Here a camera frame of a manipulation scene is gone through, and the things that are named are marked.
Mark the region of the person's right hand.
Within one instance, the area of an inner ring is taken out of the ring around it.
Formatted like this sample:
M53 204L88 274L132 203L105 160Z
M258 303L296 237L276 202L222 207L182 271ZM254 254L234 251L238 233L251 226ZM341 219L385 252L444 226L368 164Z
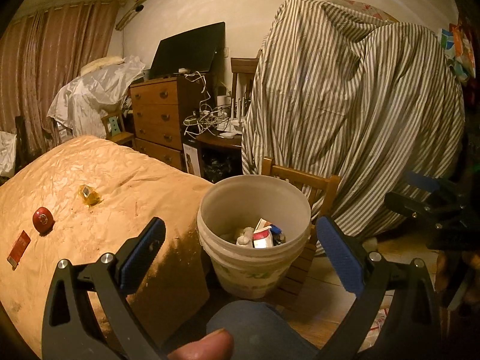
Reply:
M479 311L479 251L440 251L434 287L442 307Z

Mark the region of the person's left hand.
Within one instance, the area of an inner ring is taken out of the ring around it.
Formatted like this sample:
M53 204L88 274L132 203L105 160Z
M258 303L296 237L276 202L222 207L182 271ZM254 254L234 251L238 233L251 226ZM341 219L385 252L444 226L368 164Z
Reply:
M194 342L175 349L171 360L229 360L233 355L233 336L224 328L215 330Z

